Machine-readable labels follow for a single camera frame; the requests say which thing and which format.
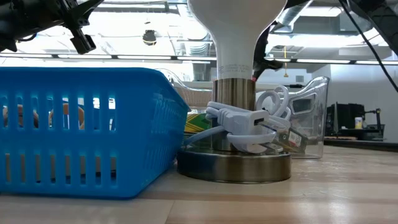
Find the round metal base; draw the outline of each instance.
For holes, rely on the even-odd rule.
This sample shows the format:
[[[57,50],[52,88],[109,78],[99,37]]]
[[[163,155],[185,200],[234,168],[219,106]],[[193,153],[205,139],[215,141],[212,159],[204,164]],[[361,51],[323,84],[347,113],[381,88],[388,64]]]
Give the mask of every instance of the round metal base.
[[[291,155],[250,155],[191,147],[177,154],[180,174],[201,180],[258,184],[287,180],[291,175]]]

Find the lamp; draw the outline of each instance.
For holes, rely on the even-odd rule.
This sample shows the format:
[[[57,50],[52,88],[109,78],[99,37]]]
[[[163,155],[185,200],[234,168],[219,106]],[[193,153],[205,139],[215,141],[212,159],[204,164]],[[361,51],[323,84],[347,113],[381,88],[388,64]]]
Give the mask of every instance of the lamp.
[[[218,79],[252,78],[257,39],[287,0],[189,0],[193,15],[216,44]]]

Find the clear plastic container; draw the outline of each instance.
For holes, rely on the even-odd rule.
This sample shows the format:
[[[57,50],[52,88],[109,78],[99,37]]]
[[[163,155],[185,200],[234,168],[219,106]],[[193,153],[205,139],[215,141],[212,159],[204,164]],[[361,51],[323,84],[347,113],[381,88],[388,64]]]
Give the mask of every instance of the clear plastic container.
[[[292,125],[274,143],[291,152],[293,158],[322,158],[329,81],[327,77],[318,77],[302,90],[289,93]]]

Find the wooden table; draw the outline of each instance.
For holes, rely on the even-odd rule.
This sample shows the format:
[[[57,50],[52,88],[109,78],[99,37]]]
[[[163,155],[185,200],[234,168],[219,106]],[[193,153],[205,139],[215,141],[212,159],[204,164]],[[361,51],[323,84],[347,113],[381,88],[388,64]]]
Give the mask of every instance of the wooden table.
[[[398,154],[326,146],[321,160],[294,160],[290,180],[261,185],[172,169],[127,201],[0,195],[0,223],[396,224]]]

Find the metal lamp base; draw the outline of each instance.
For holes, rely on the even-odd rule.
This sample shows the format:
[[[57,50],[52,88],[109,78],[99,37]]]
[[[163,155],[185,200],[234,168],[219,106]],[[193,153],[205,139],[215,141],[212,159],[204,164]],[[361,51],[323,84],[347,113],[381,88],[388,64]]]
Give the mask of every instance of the metal lamp base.
[[[213,83],[213,101],[253,110],[256,83],[242,78],[217,80]],[[226,132],[211,137],[207,147],[191,147],[178,152],[178,172],[201,180],[232,183],[278,182],[290,178],[291,155],[257,155],[239,152]]]
[[[276,156],[191,147],[177,154],[177,170],[195,179],[258,184],[287,180],[292,160],[288,152]]]

